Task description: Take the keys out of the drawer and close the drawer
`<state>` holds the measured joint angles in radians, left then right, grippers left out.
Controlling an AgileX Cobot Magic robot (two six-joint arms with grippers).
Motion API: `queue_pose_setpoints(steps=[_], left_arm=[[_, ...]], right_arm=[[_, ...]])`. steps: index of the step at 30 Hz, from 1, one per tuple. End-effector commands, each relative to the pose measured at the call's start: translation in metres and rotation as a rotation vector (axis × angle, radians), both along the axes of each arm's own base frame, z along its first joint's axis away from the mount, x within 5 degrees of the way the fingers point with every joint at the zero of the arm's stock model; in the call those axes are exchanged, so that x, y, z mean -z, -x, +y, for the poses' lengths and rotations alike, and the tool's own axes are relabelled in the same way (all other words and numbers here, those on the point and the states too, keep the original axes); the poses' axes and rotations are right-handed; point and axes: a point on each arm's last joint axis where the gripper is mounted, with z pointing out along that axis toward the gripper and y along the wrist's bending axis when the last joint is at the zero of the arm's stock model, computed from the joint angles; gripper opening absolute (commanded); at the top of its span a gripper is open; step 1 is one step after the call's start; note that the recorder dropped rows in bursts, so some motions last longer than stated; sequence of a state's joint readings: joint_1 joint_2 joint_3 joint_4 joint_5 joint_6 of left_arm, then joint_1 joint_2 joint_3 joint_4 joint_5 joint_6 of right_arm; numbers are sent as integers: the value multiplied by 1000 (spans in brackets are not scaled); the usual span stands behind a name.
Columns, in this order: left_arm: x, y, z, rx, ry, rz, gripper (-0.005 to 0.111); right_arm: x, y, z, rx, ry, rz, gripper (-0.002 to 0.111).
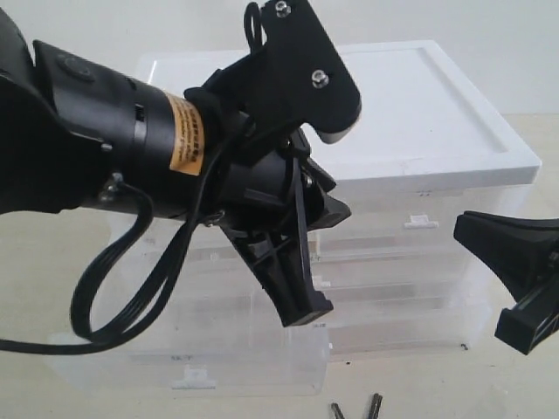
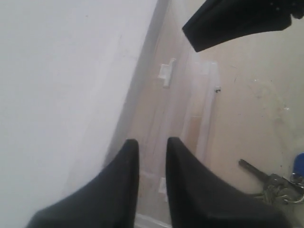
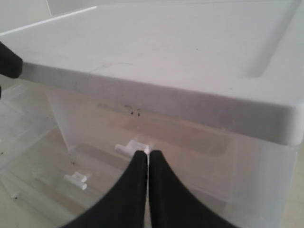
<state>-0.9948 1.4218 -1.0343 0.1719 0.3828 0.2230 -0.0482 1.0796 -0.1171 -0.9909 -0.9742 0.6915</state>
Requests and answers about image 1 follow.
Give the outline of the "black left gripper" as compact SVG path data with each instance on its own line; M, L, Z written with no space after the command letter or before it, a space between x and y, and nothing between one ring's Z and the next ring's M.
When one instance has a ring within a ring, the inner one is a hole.
M342 122L337 105L352 102L352 79L343 78L330 99L329 87L298 87L301 73L276 71L268 58L247 56L185 94L212 104L220 124L204 128L204 214L217 220L284 327L308 325L333 311L314 289L307 234L351 215L329 194L336 182L312 160L300 128Z

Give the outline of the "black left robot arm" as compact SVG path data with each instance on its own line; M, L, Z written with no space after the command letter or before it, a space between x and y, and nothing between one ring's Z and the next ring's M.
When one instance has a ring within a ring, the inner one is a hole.
M135 215L79 280L76 334L106 341L157 317L195 228L218 226L284 326L332 310L314 288L307 235L350 216L311 156L358 121L362 99L306 1L250 3L247 55L182 95L42 41L1 16L1 211L80 207ZM109 270L157 218L181 222L150 279L99 331L89 325Z

